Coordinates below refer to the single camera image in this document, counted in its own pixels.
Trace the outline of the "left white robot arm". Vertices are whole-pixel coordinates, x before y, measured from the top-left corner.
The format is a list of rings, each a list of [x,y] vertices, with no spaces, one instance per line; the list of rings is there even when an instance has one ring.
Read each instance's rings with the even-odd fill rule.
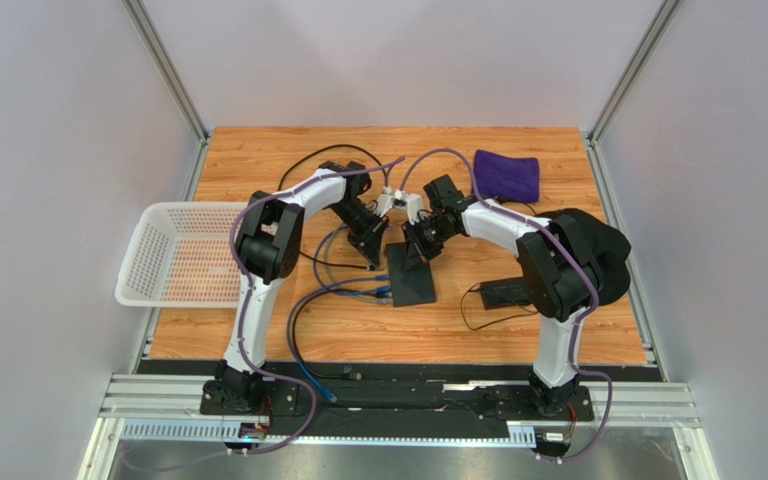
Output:
[[[380,267],[388,219],[360,199],[372,186],[371,172],[357,162],[325,162],[294,186],[255,192],[234,220],[231,254],[240,270],[240,301],[214,382],[244,409],[261,403],[267,330],[282,284],[298,264],[306,220],[332,210],[369,268]]]

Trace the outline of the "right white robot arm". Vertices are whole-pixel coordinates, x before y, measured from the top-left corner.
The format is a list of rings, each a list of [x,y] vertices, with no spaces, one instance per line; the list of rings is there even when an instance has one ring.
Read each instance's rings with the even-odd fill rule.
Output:
[[[568,217],[528,216],[476,195],[466,196],[441,176],[423,188],[428,216],[407,221],[404,266],[413,269],[442,253],[456,235],[489,241],[515,254],[522,283],[541,319],[540,344],[529,379],[531,405],[541,416],[566,410],[577,387],[578,330],[599,303],[601,270]]]

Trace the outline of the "black network switch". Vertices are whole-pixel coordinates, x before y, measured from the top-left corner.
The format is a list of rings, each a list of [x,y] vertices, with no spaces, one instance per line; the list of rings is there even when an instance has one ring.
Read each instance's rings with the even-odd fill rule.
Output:
[[[435,285],[429,264],[407,265],[407,247],[404,242],[389,243],[385,254],[395,308],[432,304],[437,301]]]

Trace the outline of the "black cable teal plug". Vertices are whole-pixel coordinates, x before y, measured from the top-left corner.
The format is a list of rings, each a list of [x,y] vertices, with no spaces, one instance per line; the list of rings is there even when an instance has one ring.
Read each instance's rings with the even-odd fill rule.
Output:
[[[325,146],[323,148],[320,148],[318,150],[315,150],[315,151],[305,155],[300,160],[296,161],[293,165],[291,165],[284,172],[282,177],[280,178],[279,183],[278,183],[278,189],[279,190],[283,190],[284,183],[286,182],[286,180],[289,177],[289,175],[293,171],[298,169],[302,164],[304,164],[305,162],[307,162],[309,160],[312,160],[314,157],[316,157],[318,155],[321,155],[321,154],[324,154],[325,152],[336,150],[336,149],[349,149],[349,150],[354,150],[354,151],[360,152],[363,155],[365,155],[366,157],[368,157],[369,159],[371,159],[376,165],[378,165],[378,166],[382,165],[382,162],[374,154],[372,154],[371,152],[369,152],[368,150],[366,150],[366,149],[364,149],[364,148],[362,148],[360,146],[357,146],[357,145],[354,145],[354,144],[345,144],[345,143],[343,143],[343,144],[332,144],[332,145]],[[313,264],[314,267],[316,267],[316,266],[323,266],[323,267],[343,268],[343,269],[353,269],[353,270],[363,270],[363,271],[373,271],[373,270],[376,269],[376,268],[374,268],[374,267],[372,267],[370,265],[352,265],[352,264],[345,264],[345,263],[331,263],[331,262],[325,261],[323,259],[319,259],[316,256],[311,256],[310,254],[307,254],[307,253],[305,253],[303,251],[300,251],[299,255],[302,258],[309,260]]]

